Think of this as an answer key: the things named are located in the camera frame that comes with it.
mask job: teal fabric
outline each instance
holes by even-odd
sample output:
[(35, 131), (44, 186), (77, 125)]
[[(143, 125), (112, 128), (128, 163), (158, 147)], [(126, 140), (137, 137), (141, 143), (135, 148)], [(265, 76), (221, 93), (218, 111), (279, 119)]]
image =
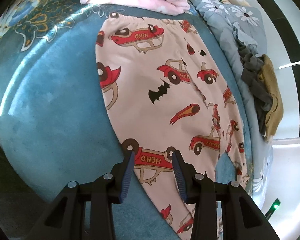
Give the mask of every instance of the teal fabric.
[[(98, 31), (112, 11), (186, 19), (195, 26), (237, 102), (244, 123), (245, 152), (252, 164), (250, 131), (237, 83), (218, 42), (193, 6), (172, 17), (118, 5), (40, 0), (0, 37), (0, 144), (21, 179), (50, 202), (69, 181), (93, 181), (122, 161), (95, 59)], [(12, 18), (19, 14), (11, 12)], [(235, 179), (235, 172), (223, 172), (233, 167), (223, 156), (217, 178), (229, 182)], [(135, 175), (126, 200), (114, 205), (113, 212), (117, 239), (178, 239)]]

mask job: cartoon car print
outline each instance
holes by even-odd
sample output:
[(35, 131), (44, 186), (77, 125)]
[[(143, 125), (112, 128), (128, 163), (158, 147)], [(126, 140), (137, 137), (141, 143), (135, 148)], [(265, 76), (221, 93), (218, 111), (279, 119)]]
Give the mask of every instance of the cartoon car print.
[[(144, 149), (139, 146), (138, 141), (135, 139), (126, 139), (121, 147), (124, 151), (131, 150), (135, 153), (134, 168), (140, 169), (139, 181), (141, 184), (148, 183), (152, 185), (156, 181), (160, 172), (173, 171), (172, 167), (172, 153), (175, 152), (175, 147), (168, 147), (164, 152), (158, 152), (154, 150)], [(148, 179), (144, 178), (145, 170), (155, 170), (155, 174)]]
[[(176, 62), (178, 66), (173, 67), (171, 63)], [(188, 75), (187, 70), (184, 67), (184, 61), (178, 59), (168, 59), (165, 65), (162, 65), (157, 68), (163, 72), (163, 76), (167, 77), (169, 81), (174, 84), (178, 85), (181, 82), (186, 82), (190, 84), (190, 77)]]
[(220, 115), (219, 115), (217, 107), (218, 107), (218, 105), (213, 106), (212, 122), (213, 122), (214, 128), (217, 130), (217, 132), (219, 132), (221, 129), (221, 126), (220, 126)]
[(165, 25), (168, 25), (168, 24), (170, 24), (170, 25), (176, 25), (176, 22), (175, 22), (174, 20), (170, 20), (170, 19), (162, 19), (162, 21), (163, 21), (163, 23), (164, 23)]
[[(147, 53), (148, 50), (160, 48), (163, 43), (164, 29), (157, 25), (148, 24), (147, 28), (141, 28), (134, 31), (128, 28), (117, 30), (114, 35), (109, 36), (116, 44), (122, 47), (133, 46), (139, 52)], [(148, 47), (138, 46), (141, 43), (147, 43)]]
[(200, 106), (198, 104), (190, 104), (189, 106), (185, 107), (184, 109), (176, 113), (174, 117), (172, 117), (172, 119), (170, 120), (170, 124), (173, 125), (176, 121), (178, 121), (183, 117), (194, 116), (199, 112), (199, 110), (200, 110)]
[(235, 100), (231, 100), (232, 98), (232, 92), (229, 87), (227, 87), (226, 91), (223, 92), (223, 101), (225, 102), (225, 108), (227, 107), (227, 104), (236, 104)]
[(170, 214), (171, 211), (171, 205), (169, 204), (169, 206), (166, 209), (162, 209), (160, 212), (160, 215), (162, 216), (162, 218), (164, 220), (166, 220), (168, 222), (169, 225), (172, 224), (173, 218), (172, 215)]
[(177, 234), (190, 230), (190, 228), (193, 225), (193, 221), (194, 221), (194, 219), (193, 219), (192, 215), (190, 213), (188, 213), (186, 215), (186, 217), (183, 220), (181, 220), (180, 225), (179, 225), (180, 228), (178, 229)]
[(244, 144), (243, 143), (239, 143), (238, 148), (239, 148), (240, 153), (244, 153)]
[(100, 79), (101, 92), (103, 94), (109, 90), (112, 90), (113, 92), (112, 100), (106, 106), (106, 110), (108, 111), (118, 98), (119, 90), (116, 80), (120, 75), (121, 67), (115, 70), (111, 70), (109, 66), (105, 67), (101, 62), (97, 62), (97, 68)]
[(183, 20), (182, 22), (179, 22), (179, 24), (186, 33), (198, 33), (194, 26), (191, 25), (187, 20)]
[(97, 36), (96, 44), (99, 45), (100, 47), (103, 47), (104, 39), (105, 39), (105, 32), (104, 31), (99, 31), (98, 36)]
[(229, 153), (230, 150), (231, 150), (231, 147), (232, 147), (231, 138), (232, 138), (232, 135), (233, 135), (234, 131), (239, 131), (238, 122), (236, 122), (234, 120), (231, 120), (230, 125), (228, 125), (228, 131), (227, 131), (227, 134), (226, 134), (226, 140), (228, 140), (227, 139), (228, 135), (229, 135), (229, 138), (230, 138), (227, 149), (226, 149), (226, 153)]
[(207, 69), (206, 63), (202, 62), (201, 70), (198, 72), (197, 77), (201, 78), (202, 81), (206, 82), (208, 85), (213, 83), (213, 80), (216, 81), (219, 74), (213, 69)]
[(202, 136), (197, 135), (194, 136), (191, 140), (189, 151), (193, 151), (195, 155), (199, 155), (201, 153), (201, 150), (203, 147), (207, 147), (209, 149), (212, 149), (214, 151), (220, 150), (220, 138), (214, 137), (213, 132), (216, 129), (212, 126), (211, 127), (211, 133), (209, 136)]

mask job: floral fabric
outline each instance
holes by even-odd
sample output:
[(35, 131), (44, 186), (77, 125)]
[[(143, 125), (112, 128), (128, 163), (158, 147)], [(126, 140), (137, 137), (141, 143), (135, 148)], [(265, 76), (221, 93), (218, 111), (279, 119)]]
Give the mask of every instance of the floral fabric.
[(253, 44), (258, 55), (267, 53), (266, 33), (260, 11), (254, 7), (225, 4), (218, 0), (190, 0), (202, 14), (212, 12), (220, 14), (230, 25), (234, 38), (242, 45)]

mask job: tan cloth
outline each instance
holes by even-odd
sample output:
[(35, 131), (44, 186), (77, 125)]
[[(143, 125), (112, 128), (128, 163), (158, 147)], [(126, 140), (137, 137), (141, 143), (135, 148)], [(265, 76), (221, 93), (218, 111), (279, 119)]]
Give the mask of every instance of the tan cloth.
[(269, 141), (277, 132), (277, 128), (283, 117), (283, 104), (272, 62), (266, 54), (262, 56), (265, 64), (261, 68), (259, 79), (265, 83), (269, 94), (273, 98), (272, 107), (267, 113), (265, 120), (266, 141)]
[(172, 153), (215, 180), (226, 152), (245, 188), (243, 124), (234, 97), (197, 30), (187, 20), (110, 13), (96, 59), (111, 125), (162, 217), (182, 240), (191, 237), (194, 205), (179, 196)]

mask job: green led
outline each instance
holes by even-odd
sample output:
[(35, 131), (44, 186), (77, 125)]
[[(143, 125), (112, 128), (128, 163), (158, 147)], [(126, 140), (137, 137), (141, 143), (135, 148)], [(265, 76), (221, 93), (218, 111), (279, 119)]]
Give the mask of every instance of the green led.
[(276, 199), (276, 200), (272, 203), (270, 209), (269, 209), (268, 212), (265, 214), (265, 217), (266, 217), (268, 220), (270, 219), (270, 217), (272, 216), (272, 214), (274, 213), (274, 211), (276, 211), (276, 210), (278, 209), (278, 207), (280, 206), (280, 204), (281, 204), (281, 202), (280, 202), (279, 199)]

